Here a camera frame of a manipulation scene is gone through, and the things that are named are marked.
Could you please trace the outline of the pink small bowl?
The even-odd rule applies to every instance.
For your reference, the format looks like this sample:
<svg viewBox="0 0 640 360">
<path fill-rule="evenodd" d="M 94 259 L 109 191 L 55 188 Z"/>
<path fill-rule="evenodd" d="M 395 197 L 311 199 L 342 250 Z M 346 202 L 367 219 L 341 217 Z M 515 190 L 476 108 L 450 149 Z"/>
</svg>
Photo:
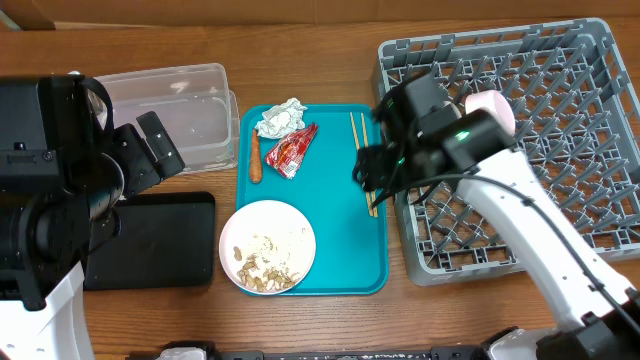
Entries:
<svg viewBox="0 0 640 360">
<path fill-rule="evenodd" d="M 469 114 L 475 110 L 485 110 L 511 136 L 515 134 L 516 121 L 507 99 L 496 90 L 487 90 L 466 97 L 464 107 Z"/>
</svg>

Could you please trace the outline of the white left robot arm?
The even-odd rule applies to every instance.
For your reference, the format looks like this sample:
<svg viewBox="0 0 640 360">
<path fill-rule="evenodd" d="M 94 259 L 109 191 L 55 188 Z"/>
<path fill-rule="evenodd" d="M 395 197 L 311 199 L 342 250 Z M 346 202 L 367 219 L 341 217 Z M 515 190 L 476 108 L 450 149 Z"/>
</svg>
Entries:
<svg viewBox="0 0 640 360">
<path fill-rule="evenodd" d="M 184 169 L 159 116 L 116 125 L 82 74 L 1 81 L 1 355 L 90 359 L 84 260 L 115 204 Z"/>
</svg>

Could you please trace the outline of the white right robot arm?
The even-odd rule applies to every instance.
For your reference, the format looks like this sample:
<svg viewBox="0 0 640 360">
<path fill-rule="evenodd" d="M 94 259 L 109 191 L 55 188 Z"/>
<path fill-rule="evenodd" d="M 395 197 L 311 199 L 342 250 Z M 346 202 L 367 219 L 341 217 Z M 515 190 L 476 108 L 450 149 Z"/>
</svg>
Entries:
<svg viewBox="0 0 640 360">
<path fill-rule="evenodd" d="M 515 144 L 506 98 L 488 90 L 462 107 L 430 75 L 389 90 L 373 112 L 382 145 L 359 149 L 354 180 L 378 201 L 447 183 L 520 261 L 555 327 L 518 327 L 475 346 L 475 359 L 635 359 L 639 293 L 590 248 L 549 198 Z"/>
</svg>

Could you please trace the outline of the white bowl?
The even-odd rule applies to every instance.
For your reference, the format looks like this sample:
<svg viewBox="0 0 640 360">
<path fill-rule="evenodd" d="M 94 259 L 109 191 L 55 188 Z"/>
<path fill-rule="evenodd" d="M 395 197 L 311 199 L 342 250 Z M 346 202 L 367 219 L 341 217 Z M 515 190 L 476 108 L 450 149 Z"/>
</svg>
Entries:
<svg viewBox="0 0 640 360">
<path fill-rule="evenodd" d="M 445 107 L 450 107 L 453 110 L 453 112 L 455 113 L 457 118 L 462 117 L 462 114 L 461 114 L 460 110 L 458 109 L 458 107 L 455 104 L 453 104 L 450 101 L 445 101 L 443 104 L 444 104 Z"/>
</svg>

